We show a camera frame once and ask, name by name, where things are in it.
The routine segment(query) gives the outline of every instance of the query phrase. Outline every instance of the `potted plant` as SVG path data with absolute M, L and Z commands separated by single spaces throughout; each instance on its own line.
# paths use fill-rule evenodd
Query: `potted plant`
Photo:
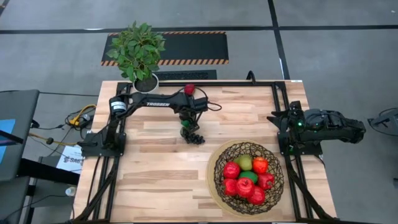
M 130 79 L 133 87 L 142 93 L 154 92 L 159 87 L 159 79 L 152 72 L 158 71 L 160 52 L 165 50 L 165 39 L 151 29 L 146 23 L 137 27 L 134 22 L 112 39 L 113 48 L 106 53 L 117 61 L 121 76 Z

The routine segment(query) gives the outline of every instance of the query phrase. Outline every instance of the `white pot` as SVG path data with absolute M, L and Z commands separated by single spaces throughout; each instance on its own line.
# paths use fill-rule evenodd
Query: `white pot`
M 157 81 L 155 88 L 153 88 L 151 91 L 147 91 L 147 92 L 139 91 L 136 89 L 136 83 L 134 82 L 132 84 L 132 87 L 134 88 L 134 90 L 136 90 L 140 93 L 158 93 L 159 92 L 159 79 L 157 78 L 157 76 L 155 74 L 152 73 L 152 75 L 156 78 L 156 81 Z

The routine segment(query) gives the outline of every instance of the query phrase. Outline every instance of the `black metal frame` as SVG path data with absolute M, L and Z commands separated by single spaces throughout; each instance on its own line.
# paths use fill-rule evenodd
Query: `black metal frame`
M 246 80 L 250 80 L 250 81 L 241 81 L 241 82 L 229 82 L 229 81 L 225 81 L 225 82 L 160 82 L 159 86 L 185 86 L 188 83 L 194 84 L 195 86 L 269 86 L 272 89 L 272 95 L 273 95 L 274 103 L 275 103 L 275 110 L 280 111 L 278 89 L 282 93 L 284 107 L 286 109 L 289 108 L 289 99 L 287 97 L 285 81 L 274 81 L 274 82 L 257 81 L 252 71 L 250 71 L 248 73 Z M 119 94 L 123 88 L 126 88 L 126 91 L 130 92 L 132 85 L 131 85 L 131 83 L 118 83 L 118 89 L 117 89 L 116 94 Z M 119 125 L 119 133 L 124 132 L 125 124 L 126 124 L 126 120 L 124 119 L 121 122 L 121 124 Z M 288 153 L 286 153 L 284 155 L 284 159 L 285 159 L 285 163 L 286 163 L 286 167 L 287 167 L 287 171 L 288 171 L 287 173 L 288 173 L 289 187 L 290 187 L 290 193 L 291 193 L 291 197 L 292 197 L 292 204 L 293 204 L 296 222 L 356 223 L 356 222 L 344 222 L 344 221 L 340 221 L 337 218 L 332 218 L 331 216 L 327 215 L 323 211 L 323 209 L 321 208 L 321 206 L 319 206 L 319 204 L 317 204 L 316 200 L 312 197 L 311 193 L 307 190 L 307 184 L 305 181 L 304 169 L 303 169 L 303 164 L 302 164 L 300 154 L 295 155 L 298 175 L 293 169 L 293 165 L 290 160 L 290 155 Z M 99 178 L 100 179 L 99 190 L 93 199 L 96 201 L 95 207 L 94 207 L 93 219 L 90 221 L 88 221 L 87 219 L 76 220 L 77 222 L 74 222 L 74 223 L 109 223 L 109 221 L 111 219 L 111 212 L 112 212 L 112 206 L 113 206 L 114 190 L 116 187 L 116 177 L 117 177 L 118 166 L 119 166 L 119 157 L 114 158 L 114 163 L 113 163 L 111 172 L 108 174 L 108 176 L 106 176 L 106 171 L 108 170 L 108 164 L 109 164 L 109 157 L 104 157 L 103 166 L 101 169 L 101 175 Z M 297 184 L 300 191 L 303 193 L 304 202 L 305 202 L 305 211 L 307 214 L 306 218 L 302 218 L 301 213 L 300 213 L 299 200 L 297 197 L 297 191 L 295 188 L 295 184 Z M 105 191 L 107 186 L 109 186 L 109 194 L 108 194 L 108 200 L 107 200 L 107 204 L 106 204 L 105 218 L 98 219 L 98 216 L 100 213 L 101 198 L 102 198 L 103 192 Z M 313 218 L 312 209 L 314 209 L 314 211 L 316 211 L 317 215 L 321 219 Z

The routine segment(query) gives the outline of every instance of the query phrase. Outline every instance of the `fake fruit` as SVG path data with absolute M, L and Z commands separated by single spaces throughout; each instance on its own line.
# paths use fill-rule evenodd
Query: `fake fruit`
M 254 186 L 254 193 L 248 198 L 253 205 L 261 205 L 266 200 L 266 193 L 258 186 Z
M 248 198 L 254 193 L 254 183 L 251 179 L 243 177 L 236 182 L 236 192 L 239 196 Z
M 225 179 L 224 180 L 224 194 L 229 195 L 229 196 L 235 196 L 236 195 L 236 180 L 234 179 Z
M 251 171 L 243 171 L 241 174 L 239 174 L 239 178 L 247 177 L 253 181 L 253 183 L 257 183 L 257 174 L 251 172 Z
M 271 189 L 274 186 L 275 178 L 272 174 L 264 173 L 259 174 L 258 186 L 261 187 L 263 190 Z
M 248 154 L 238 157 L 238 164 L 242 170 L 251 170 L 253 168 L 251 164 L 251 156 Z
M 267 172 L 268 161 L 263 157 L 257 157 L 253 161 L 253 170 L 258 174 Z
M 227 162 L 224 166 L 224 177 L 229 179 L 235 179 L 238 177 L 241 169 L 235 162 Z

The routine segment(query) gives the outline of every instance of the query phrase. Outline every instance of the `green leaves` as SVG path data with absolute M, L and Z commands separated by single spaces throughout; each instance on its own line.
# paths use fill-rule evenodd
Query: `green leaves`
M 118 62 L 121 76 L 132 82 L 152 76 L 152 71 L 158 71 L 157 62 L 160 52 L 165 50 L 164 38 L 160 33 L 152 32 L 152 27 L 146 23 L 137 27 L 134 22 L 127 30 L 112 38 L 113 49 L 106 53 Z

